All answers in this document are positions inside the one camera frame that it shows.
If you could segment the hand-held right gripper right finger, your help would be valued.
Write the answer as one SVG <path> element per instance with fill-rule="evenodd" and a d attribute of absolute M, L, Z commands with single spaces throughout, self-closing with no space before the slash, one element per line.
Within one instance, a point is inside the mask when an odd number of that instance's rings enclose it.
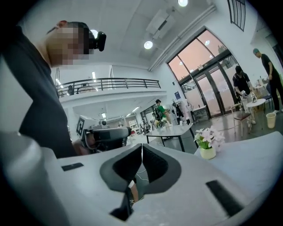
<path fill-rule="evenodd" d="M 158 194 L 168 191 L 181 176 L 181 165 L 172 156 L 173 149 L 162 146 L 142 145 L 142 164 L 147 172 L 149 183 L 144 194 Z"/>

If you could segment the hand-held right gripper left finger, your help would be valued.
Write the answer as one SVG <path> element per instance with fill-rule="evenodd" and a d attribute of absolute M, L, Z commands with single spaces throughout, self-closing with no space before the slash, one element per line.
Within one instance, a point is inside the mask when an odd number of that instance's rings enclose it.
<path fill-rule="evenodd" d="M 105 161 L 99 170 L 108 188 L 125 192 L 142 164 L 142 145 L 126 146 L 120 154 Z"/>

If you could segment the person's left hand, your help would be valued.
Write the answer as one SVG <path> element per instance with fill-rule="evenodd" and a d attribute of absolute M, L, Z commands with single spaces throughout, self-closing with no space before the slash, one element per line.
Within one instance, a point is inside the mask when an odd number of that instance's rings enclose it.
<path fill-rule="evenodd" d="M 88 134 L 87 137 L 86 137 L 86 141 L 89 144 L 89 147 L 95 148 L 96 141 L 95 141 L 93 134 Z M 85 148 L 83 146 L 81 139 L 78 139 L 78 140 L 72 142 L 72 145 L 74 147 L 75 152 L 78 155 L 88 155 L 88 154 L 90 154 L 89 149 Z"/>

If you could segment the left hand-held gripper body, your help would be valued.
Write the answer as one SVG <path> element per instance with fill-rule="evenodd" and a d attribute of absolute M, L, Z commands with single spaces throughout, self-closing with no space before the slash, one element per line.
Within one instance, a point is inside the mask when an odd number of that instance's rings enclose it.
<path fill-rule="evenodd" d="M 95 120 L 86 116 L 78 119 L 76 133 L 80 137 L 79 146 L 89 154 L 105 152 L 126 146 L 131 128 L 122 126 L 110 128 L 104 120 Z"/>

